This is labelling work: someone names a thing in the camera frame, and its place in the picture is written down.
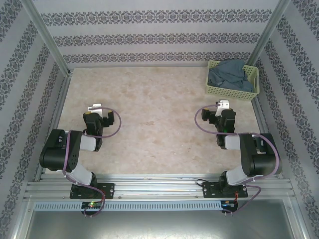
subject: wall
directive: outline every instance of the wall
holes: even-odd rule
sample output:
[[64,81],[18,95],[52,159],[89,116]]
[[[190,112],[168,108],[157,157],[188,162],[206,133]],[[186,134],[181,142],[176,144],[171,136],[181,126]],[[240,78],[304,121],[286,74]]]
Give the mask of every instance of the wall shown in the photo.
[[0,0],[0,239],[34,179],[64,76],[18,0]]
[[259,101],[311,238],[319,238],[319,0],[293,0],[257,66]]
[[247,59],[278,0],[36,0],[70,68]]

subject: gray cloth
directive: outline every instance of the gray cloth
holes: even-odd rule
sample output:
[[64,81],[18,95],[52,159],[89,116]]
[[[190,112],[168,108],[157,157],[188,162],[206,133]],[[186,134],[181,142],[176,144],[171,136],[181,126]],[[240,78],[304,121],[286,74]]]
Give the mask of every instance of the gray cloth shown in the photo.
[[243,67],[245,62],[240,59],[220,62],[210,68],[208,85],[231,90],[254,92],[254,86],[248,79]]

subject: marble floor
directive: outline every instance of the marble floor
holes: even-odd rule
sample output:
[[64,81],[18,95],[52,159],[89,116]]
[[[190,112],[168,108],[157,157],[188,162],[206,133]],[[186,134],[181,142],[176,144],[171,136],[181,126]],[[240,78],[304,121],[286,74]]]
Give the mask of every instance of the marble floor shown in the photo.
[[[240,152],[222,150],[216,136],[199,130],[196,111],[219,96],[205,94],[206,67],[76,68],[59,127],[83,130],[82,114],[93,103],[115,109],[119,133],[99,152],[81,151],[79,162],[94,173],[221,173],[240,164]],[[251,102],[230,100],[236,132],[259,132]],[[207,130],[213,125],[203,122]],[[114,132],[115,125],[104,129]]]

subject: green basket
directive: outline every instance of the green basket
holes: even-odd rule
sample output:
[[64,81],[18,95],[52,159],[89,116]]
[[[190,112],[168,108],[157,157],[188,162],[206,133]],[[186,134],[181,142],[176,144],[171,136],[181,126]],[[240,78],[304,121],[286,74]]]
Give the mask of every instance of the green basket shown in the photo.
[[[220,61],[209,61],[208,62],[208,70],[209,68],[213,68],[218,65]],[[259,94],[259,71],[257,67],[247,66],[243,67],[244,71],[247,74],[248,80],[250,83],[254,85],[254,92],[245,92],[245,91],[237,91],[230,90],[220,87],[214,87],[208,85],[208,77],[206,78],[206,93],[211,95],[219,95],[226,96],[231,98],[237,98],[245,101],[251,101],[256,95]]]

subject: cable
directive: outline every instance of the cable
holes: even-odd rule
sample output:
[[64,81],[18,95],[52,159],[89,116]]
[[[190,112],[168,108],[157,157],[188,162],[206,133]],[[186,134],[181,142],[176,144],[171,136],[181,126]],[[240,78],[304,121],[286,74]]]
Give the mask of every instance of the cable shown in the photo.
[[93,108],[93,109],[95,109],[95,110],[101,110],[102,109],[102,110],[113,111],[119,118],[119,121],[120,121],[119,127],[113,134],[110,134],[110,135],[107,135],[107,136],[95,136],[95,135],[88,135],[88,134],[84,134],[84,133],[83,133],[83,135],[88,136],[88,137],[93,137],[93,138],[109,138],[109,137],[112,137],[112,136],[116,135],[119,132],[121,126],[122,126],[122,119],[121,119],[119,113],[117,113],[115,110],[113,110],[111,108],[107,108],[107,107],[98,107],[98,108]]
[[236,191],[236,192],[235,192],[235,200],[234,200],[235,204],[238,204],[238,196],[239,196],[239,194],[238,194],[238,192]]
[[223,212],[223,211],[230,213],[231,216],[233,216],[233,214],[234,214],[234,212],[232,212],[231,210],[225,209],[225,208],[222,208],[221,212]]
[[[258,179],[265,179],[265,178],[268,178],[268,177],[273,176],[273,175],[277,172],[277,170],[278,170],[278,168],[279,168],[279,154],[278,154],[278,152],[277,152],[277,149],[276,149],[275,146],[270,142],[269,139],[267,139],[266,137],[264,137],[263,135],[261,135],[261,134],[259,134],[259,133],[253,133],[253,132],[245,132],[245,133],[212,132],[212,131],[208,131],[208,130],[203,129],[203,128],[198,124],[198,122],[197,122],[197,116],[198,116],[198,113],[199,113],[202,109],[208,108],[208,107],[217,107],[217,106],[219,106],[219,105],[208,105],[208,106],[204,106],[204,107],[200,108],[200,109],[196,112],[195,117],[194,117],[194,120],[195,120],[195,124],[197,125],[197,127],[198,127],[200,130],[202,130],[202,131],[204,131],[204,132],[206,132],[206,133],[211,133],[211,134],[221,134],[221,135],[251,134],[251,135],[256,135],[256,136],[262,138],[262,139],[271,147],[271,149],[273,150],[273,152],[274,152],[274,154],[275,154],[275,158],[276,158],[276,165],[275,165],[274,170],[273,170],[270,174],[268,174],[268,175],[266,175],[266,176],[263,176],[263,177],[260,177],[260,178],[258,178]],[[253,178],[252,178],[252,179],[248,179],[248,180],[242,182],[242,184],[245,185],[246,183],[249,183],[249,182],[252,182],[252,181],[254,181]],[[245,203],[243,206],[241,206],[239,209],[237,209],[236,212],[241,211],[244,207],[246,207],[247,205],[249,205],[249,204],[260,194],[260,192],[261,192],[261,187],[259,187],[259,186],[252,186],[252,185],[245,185],[245,186],[246,186],[246,187],[250,187],[250,188],[257,188],[257,189],[258,189],[258,192],[257,192],[247,203]]]
[[196,180],[196,184],[197,184],[199,187],[203,187],[203,184],[199,184],[198,181],[203,181],[203,182],[209,183],[207,180],[204,180],[204,179],[200,179],[200,178],[199,178],[199,179]]
[[[96,215],[98,215],[104,208],[104,204],[105,204],[105,195],[104,193],[98,189],[98,188],[95,188],[95,187],[92,187],[90,185],[85,185],[85,184],[82,184],[82,183],[79,183],[79,182],[76,182],[75,180],[73,180],[72,178],[70,178],[67,174],[66,174],[66,166],[68,164],[68,158],[69,158],[69,148],[70,148],[70,134],[71,134],[71,130],[68,132],[68,136],[67,136],[67,139],[66,139],[66,150],[65,150],[65,160],[64,160],[64,165],[63,165],[63,169],[62,169],[62,174],[64,175],[64,177],[69,180],[71,183],[74,183],[76,185],[79,185],[79,186],[82,186],[82,187],[86,187],[86,188],[90,188],[90,189],[93,189],[99,193],[101,193],[102,195],[102,199],[101,199],[101,202],[102,202],[102,205],[100,207],[100,209],[93,215],[90,215],[89,217],[95,217]],[[84,216],[87,217],[88,215],[85,214],[86,212],[86,208],[84,209]]]

